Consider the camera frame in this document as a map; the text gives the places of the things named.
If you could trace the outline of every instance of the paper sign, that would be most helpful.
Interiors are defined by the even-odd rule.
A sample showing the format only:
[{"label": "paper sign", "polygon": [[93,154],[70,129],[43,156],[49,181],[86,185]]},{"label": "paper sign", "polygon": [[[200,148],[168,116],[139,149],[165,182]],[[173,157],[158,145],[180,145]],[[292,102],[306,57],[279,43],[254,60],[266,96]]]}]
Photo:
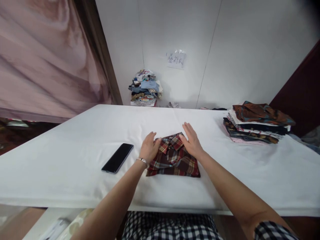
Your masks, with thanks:
[{"label": "paper sign", "polygon": [[183,69],[183,62],[186,56],[185,53],[181,52],[168,52],[167,54],[167,66]]}]

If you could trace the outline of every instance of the dark red wall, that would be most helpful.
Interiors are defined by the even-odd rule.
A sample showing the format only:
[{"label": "dark red wall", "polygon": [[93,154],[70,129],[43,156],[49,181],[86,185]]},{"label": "dark red wall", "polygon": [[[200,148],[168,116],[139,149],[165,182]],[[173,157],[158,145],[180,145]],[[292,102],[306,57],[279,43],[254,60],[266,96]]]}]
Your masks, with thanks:
[{"label": "dark red wall", "polygon": [[314,46],[287,83],[270,103],[288,114],[299,137],[320,125],[320,41]]}]

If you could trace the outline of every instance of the shirt collar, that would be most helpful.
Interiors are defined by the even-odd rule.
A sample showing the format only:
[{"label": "shirt collar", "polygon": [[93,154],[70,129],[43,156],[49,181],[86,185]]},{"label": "shirt collar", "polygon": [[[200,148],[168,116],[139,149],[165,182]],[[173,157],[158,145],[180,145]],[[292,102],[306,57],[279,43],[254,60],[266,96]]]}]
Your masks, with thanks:
[{"label": "shirt collar", "polygon": [[183,146],[183,143],[179,137],[179,134],[183,135],[183,133],[180,132],[180,133],[162,138],[160,146],[159,146],[159,150],[161,152],[163,152],[164,154],[166,154],[167,148],[171,144],[173,146],[174,150],[178,151]]}]

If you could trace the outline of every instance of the white tablecloth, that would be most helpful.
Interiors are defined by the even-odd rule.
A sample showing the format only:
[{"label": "white tablecloth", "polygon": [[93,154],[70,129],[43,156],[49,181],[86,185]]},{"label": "white tablecloth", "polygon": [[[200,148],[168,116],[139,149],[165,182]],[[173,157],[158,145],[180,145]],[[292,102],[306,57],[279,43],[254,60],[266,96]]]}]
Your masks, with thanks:
[{"label": "white tablecloth", "polygon": [[[205,151],[283,216],[320,216],[320,156],[286,135],[278,144],[234,143],[226,111],[98,105],[0,156],[0,203],[95,207],[138,157],[145,136],[183,132],[190,122]],[[117,174],[101,168],[122,143],[134,149]],[[208,175],[143,173],[130,210],[218,212],[228,208]]]}]

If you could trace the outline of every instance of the person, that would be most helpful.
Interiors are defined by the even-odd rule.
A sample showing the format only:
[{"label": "person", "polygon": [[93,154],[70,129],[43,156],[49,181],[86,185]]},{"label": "person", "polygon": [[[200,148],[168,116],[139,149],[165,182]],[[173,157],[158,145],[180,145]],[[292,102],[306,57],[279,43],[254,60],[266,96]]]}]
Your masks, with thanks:
[{"label": "person", "polygon": [[[187,151],[208,173],[213,185],[248,239],[298,239],[287,223],[261,198],[210,157],[201,147],[190,123],[180,135]],[[161,138],[149,133],[142,143],[139,158],[150,163],[156,156]],[[88,216],[72,240],[112,239],[124,219],[146,163],[137,159],[113,189]],[[212,215],[129,212],[122,239],[222,239]]]}]

